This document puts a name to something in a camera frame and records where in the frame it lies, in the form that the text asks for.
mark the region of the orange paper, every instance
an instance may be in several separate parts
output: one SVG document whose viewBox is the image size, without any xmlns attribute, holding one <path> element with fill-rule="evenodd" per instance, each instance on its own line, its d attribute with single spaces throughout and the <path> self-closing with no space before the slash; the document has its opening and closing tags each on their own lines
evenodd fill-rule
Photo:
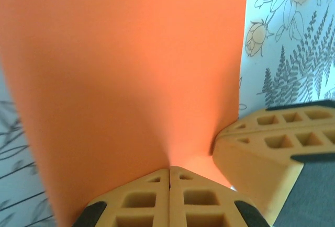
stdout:
<svg viewBox="0 0 335 227">
<path fill-rule="evenodd" d="M 1 0 L 0 53 L 59 226 L 169 165 L 227 185 L 246 0 Z"/>
</svg>

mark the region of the floral wallpaper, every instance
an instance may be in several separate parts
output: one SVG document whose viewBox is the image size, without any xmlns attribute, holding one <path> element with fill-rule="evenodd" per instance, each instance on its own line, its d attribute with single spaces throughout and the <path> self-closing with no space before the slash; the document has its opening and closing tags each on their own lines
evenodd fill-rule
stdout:
<svg viewBox="0 0 335 227">
<path fill-rule="evenodd" d="M 247 0 L 240 117 L 335 99 L 335 0 Z"/>
<path fill-rule="evenodd" d="M 247 0 L 239 116 L 335 99 L 335 0 Z M 0 227 L 56 225 L 0 72 Z"/>
</svg>

